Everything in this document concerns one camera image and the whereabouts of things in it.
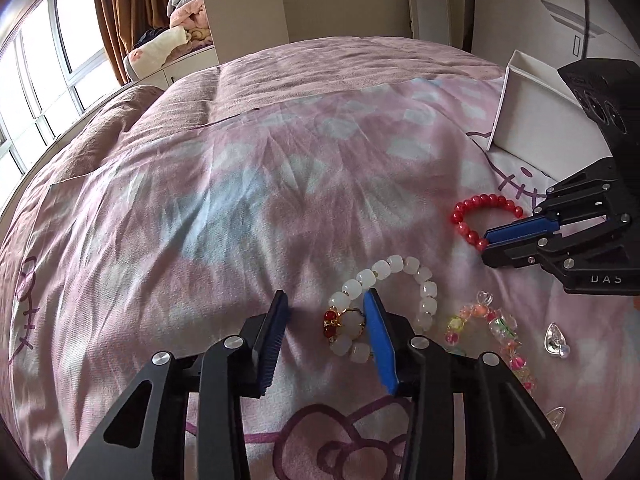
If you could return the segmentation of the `white storage tray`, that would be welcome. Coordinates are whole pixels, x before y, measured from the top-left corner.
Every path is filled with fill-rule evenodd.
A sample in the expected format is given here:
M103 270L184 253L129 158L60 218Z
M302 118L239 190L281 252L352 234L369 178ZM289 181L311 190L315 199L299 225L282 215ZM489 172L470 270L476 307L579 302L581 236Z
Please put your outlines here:
M557 181L612 155L558 71L519 50L506 66L488 145Z

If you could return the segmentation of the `pink Hello Kitty duvet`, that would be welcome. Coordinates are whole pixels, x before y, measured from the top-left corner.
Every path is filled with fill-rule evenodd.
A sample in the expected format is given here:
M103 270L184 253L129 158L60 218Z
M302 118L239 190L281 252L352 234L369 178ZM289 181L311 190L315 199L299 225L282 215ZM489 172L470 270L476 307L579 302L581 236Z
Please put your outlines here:
M292 318L267 395L243 403L256 479L393 479L409 405L330 347L322 316L375 263L432 271L437 311L402 271L388 310L442 340L478 292L518 322L540 408L580 474L603 479L639 429L639 313L550 274L492 270L450 214L480 194L532 212L554 180L487 142L498 66L393 38L288 44L133 88L29 182L1 245L1 415L59 479L151 356L205 351L265 311ZM544 350L550 323L570 355Z

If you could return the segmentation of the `white plush toy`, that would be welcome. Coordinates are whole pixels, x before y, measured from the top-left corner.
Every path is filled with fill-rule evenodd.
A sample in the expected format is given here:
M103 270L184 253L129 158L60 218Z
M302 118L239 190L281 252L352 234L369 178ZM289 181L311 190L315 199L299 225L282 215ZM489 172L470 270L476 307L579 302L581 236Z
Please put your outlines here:
M187 44L191 35L182 27L168 28L153 39L134 48L124 65L131 81L138 81L160 70L171 52Z

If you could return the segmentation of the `pile of pink clothes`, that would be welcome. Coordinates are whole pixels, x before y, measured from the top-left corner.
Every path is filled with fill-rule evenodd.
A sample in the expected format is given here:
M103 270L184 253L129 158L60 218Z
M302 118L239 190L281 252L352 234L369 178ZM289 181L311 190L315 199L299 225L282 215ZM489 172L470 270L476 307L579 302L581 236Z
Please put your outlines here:
M169 27L182 27L192 49L213 43L204 0L168 0Z

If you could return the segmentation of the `window frame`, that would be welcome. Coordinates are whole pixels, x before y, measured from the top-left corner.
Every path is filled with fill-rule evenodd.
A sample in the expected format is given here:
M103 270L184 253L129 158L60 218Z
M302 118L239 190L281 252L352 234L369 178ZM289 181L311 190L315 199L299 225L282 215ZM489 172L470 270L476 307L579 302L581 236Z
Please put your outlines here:
M119 87L94 0L37 0L1 51L1 203L59 136Z

